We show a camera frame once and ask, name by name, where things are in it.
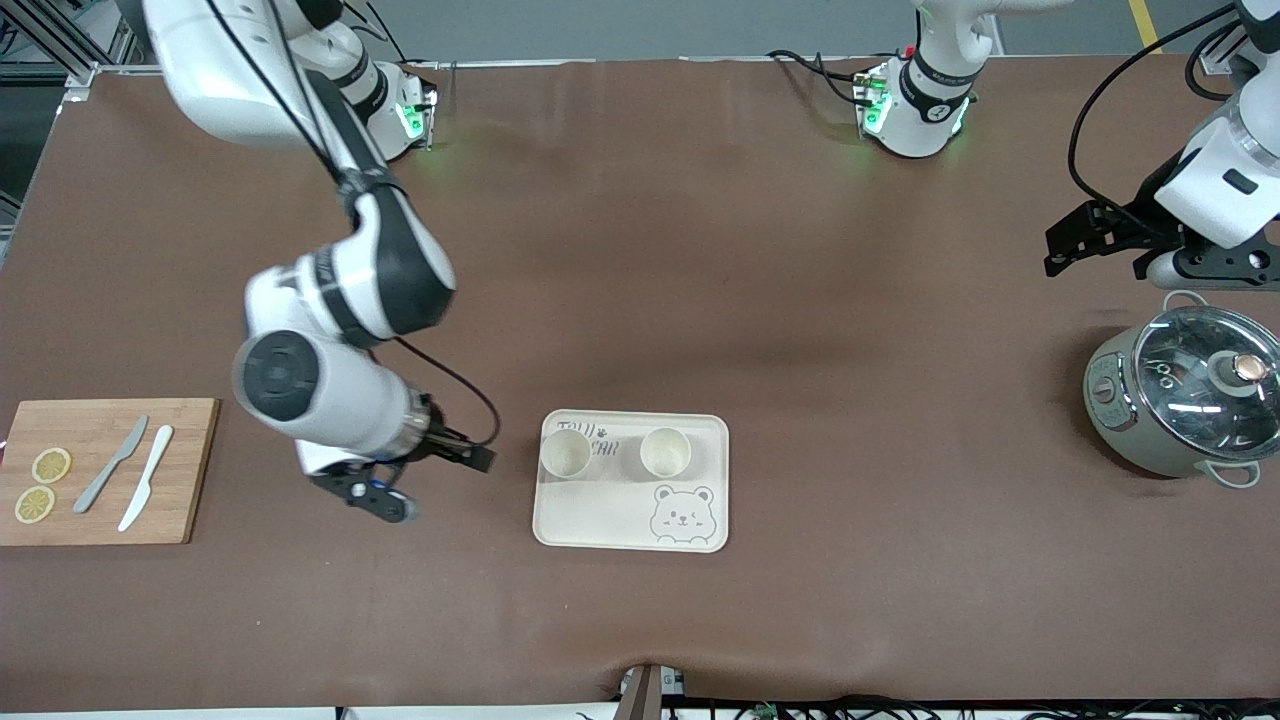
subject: yellow floor line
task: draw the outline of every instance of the yellow floor line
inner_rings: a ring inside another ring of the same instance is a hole
[[[1133,13],[1133,22],[1138,26],[1138,37],[1142,38],[1143,47],[1160,40],[1160,36],[1156,35],[1156,23],[1151,22],[1151,9],[1147,8],[1147,0],[1129,0],[1129,12]],[[1161,53],[1161,49],[1157,47],[1152,54],[1156,53]]]

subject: wooden cutting board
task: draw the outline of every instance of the wooden cutting board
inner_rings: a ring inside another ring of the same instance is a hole
[[[218,406],[218,400],[209,397],[22,402],[0,464],[0,546],[187,542]],[[150,420],[137,450],[115,469],[88,512],[72,512],[76,500],[120,448],[141,415]],[[160,425],[173,425],[173,439],[151,478],[151,500],[122,533],[116,527],[133,498]],[[47,486],[56,493],[54,511],[26,525],[18,521],[14,506],[23,491],[40,484],[31,475],[31,464],[50,447],[70,452],[72,468]]]

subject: robotic arm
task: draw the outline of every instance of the robotic arm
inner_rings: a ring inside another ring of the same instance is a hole
[[[1263,64],[1152,173],[1123,209],[1083,204],[1048,229],[1044,272],[1144,250],[1134,274],[1157,287],[1280,291],[1280,0],[1235,0]]]
[[[995,45],[993,13],[1038,13],[1071,0],[911,0],[915,53],[861,76],[855,97],[863,133],[906,158],[942,150],[969,108],[969,95]]]
[[[436,455],[486,471],[493,460],[486,447],[444,424],[429,395],[366,352],[440,322],[456,288],[448,258],[339,85],[297,68],[284,37],[302,4],[146,0],[143,6],[165,83],[183,113],[232,142],[310,140],[324,149],[352,223],[351,236],[248,282],[237,398],[297,441],[315,484],[384,520],[411,519],[413,501],[392,487],[406,462]],[[374,477],[379,465],[392,469],[389,479]]]

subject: white cup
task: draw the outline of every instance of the white cup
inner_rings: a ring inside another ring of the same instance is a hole
[[[640,462],[654,477],[668,479],[685,471],[694,451],[685,433],[658,428],[640,442]]]
[[[591,461],[591,441],[577,430],[556,430],[543,441],[538,459],[557,478],[577,479],[586,474],[586,466]]]

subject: brown tablecloth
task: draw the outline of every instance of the brown tablecloth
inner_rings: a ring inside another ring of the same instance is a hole
[[[189,546],[0,551],[0,708],[586,701],[645,661],[744,697],[1280,694],[1280,466],[1230,492],[1119,462],[1079,378],[1161,292],[1121,258],[1042,273],[1082,201],[1070,123],[1115,63],[992,61],[965,132],[919,161],[773,64],[436,76],[439,143],[394,169],[461,290],[413,340],[507,430],[489,475],[413,465],[410,527],[312,488],[232,400],[244,281],[344,234],[319,165],[205,136],[159,78],[100,77],[0,272],[0,416],[229,404]],[[1212,109],[1180,63],[1098,106],[1098,187],[1128,197]],[[1275,297],[1211,300],[1280,324]],[[381,355],[485,430],[466,392]],[[728,546],[539,544],[558,407],[722,416]]]

